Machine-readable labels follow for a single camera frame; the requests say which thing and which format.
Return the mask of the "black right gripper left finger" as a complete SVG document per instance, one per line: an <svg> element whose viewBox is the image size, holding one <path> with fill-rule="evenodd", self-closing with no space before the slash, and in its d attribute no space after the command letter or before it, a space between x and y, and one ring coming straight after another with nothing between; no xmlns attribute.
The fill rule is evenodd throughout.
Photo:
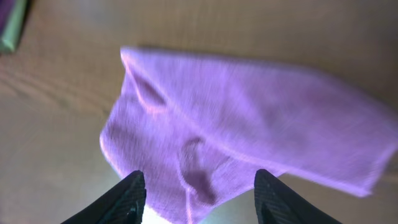
<svg viewBox="0 0 398 224"><path fill-rule="evenodd" d="M62 224L141 224L145 204L144 174L135 170Z"/></svg>

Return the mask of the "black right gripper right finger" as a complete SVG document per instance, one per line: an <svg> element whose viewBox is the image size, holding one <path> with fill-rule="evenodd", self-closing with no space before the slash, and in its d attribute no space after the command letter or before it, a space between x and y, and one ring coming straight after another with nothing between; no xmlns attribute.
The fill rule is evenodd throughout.
<svg viewBox="0 0 398 224"><path fill-rule="evenodd" d="M254 179L259 224L340 224L265 169Z"/></svg>

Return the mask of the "purple microfiber cloth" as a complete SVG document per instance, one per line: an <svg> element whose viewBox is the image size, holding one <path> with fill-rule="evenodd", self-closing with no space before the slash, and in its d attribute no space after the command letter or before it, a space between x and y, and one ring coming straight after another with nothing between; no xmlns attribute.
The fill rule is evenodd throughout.
<svg viewBox="0 0 398 224"><path fill-rule="evenodd" d="M120 177L143 171L170 223L200 222L258 169L363 197L397 150L396 115L316 70L149 48L121 59L102 152Z"/></svg>

